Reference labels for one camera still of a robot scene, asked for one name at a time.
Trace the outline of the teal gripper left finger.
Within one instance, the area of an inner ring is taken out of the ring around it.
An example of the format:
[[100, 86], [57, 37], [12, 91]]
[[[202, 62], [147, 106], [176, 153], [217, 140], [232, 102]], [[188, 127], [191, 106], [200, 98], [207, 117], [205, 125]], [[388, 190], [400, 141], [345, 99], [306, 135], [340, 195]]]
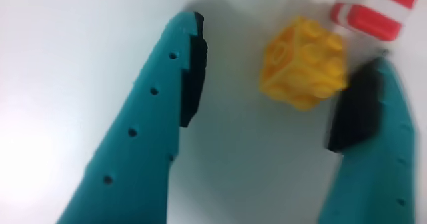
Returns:
[[197, 113], [207, 66], [203, 16], [181, 12], [144, 64], [60, 223], [167, 221], [179, 130]]

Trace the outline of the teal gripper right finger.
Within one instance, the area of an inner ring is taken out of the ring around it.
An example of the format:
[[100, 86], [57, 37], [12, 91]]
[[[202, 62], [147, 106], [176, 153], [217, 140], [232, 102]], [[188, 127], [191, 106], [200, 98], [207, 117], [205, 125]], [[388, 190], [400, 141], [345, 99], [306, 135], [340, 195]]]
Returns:
[[336, 102], [327, 150], [342, 160], [319, 223], [415, 222], [416, 127], [393, 64], [377, 57]]

